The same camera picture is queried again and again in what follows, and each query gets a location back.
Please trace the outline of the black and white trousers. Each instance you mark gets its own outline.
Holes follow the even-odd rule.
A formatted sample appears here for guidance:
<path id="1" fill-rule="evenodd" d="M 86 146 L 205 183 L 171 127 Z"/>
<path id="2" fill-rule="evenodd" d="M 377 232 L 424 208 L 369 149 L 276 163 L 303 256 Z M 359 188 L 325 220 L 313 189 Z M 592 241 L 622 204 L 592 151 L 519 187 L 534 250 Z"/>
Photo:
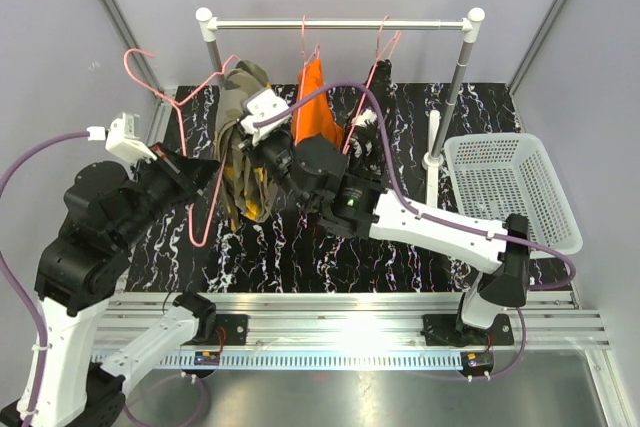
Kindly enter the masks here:
<path id="1" fill-rule="evenodd" d="M 388 59 L 376 63 L 369 90 L 374 94 L 384 117 L 388 138 L 395 129 L 395 87 L 392 82 L 392 62 Z M 355 120 L 354 130 L 349 139 L 349 172 L 380 182 L 385 170 L 384 147 L 379 131 L 379 119 L 368 100 L 365 100 L 358 116 L 351 114 L 349 121 Z"/>

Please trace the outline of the orange trousers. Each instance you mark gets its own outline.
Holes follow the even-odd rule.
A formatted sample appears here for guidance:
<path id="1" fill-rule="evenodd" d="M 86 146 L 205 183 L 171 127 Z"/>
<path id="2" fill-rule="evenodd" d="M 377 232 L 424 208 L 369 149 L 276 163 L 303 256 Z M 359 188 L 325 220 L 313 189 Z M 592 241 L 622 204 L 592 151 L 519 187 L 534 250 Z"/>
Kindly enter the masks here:
<path id="1" fill-rule="evenodd" d="M 298 100 L 324 86 L 322 62 L 314 59 L 298 76 Z M 329 108 L 328 98 L 322 93 L 298 109 L 292 117 L 294 143 L 322 135 L 336 148 L 342 145 L 343 128 L 339 126 Z"/>

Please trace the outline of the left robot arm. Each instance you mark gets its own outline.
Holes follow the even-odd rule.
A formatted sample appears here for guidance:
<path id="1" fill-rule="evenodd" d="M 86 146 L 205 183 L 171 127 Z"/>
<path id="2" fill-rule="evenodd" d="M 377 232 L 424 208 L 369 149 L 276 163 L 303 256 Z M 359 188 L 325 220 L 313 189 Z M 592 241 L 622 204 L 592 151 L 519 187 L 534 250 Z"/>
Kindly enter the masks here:
<path id="1" fill-rule="evenodd" d="M 36 274 L 44 331 L 24 393 L 2 409 L 2 425 L 111 426 L 130 392 L 166 354 L 215 336 L 215 304 L 185 292 L 127 346 L 101 362 L 91 359 L 98 324 L 130 266 L 131 250 L 165 213 L 194 203 L 220 166 L 161 143 L 151 154 L 135 178 L 117 162 L 98 162 L 65 192 L 67 215 Z"/>

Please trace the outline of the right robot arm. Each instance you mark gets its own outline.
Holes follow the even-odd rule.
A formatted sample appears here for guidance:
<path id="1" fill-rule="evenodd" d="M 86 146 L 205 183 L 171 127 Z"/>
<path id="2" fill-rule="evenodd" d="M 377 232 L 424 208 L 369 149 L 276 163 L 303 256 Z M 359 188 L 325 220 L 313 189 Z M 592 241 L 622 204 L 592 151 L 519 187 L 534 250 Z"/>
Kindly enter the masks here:
<path id="1" fill-rule="evenodd" d="M 320 135 L 294 144 L 283 128 L 260 141 L 244 134 L 239 150 L 329 233 L 413 245 L 477 271 L 456 314 L 425 323 L 427 344 L 489 345 L 499 332 L 496 319 L 503 310 L 525 305 L 530 258 L 526 217 L 511 214 L 504 221 L 486 221 L 413 204 L 378 181 L 348 172 L 346 156 Z"/>

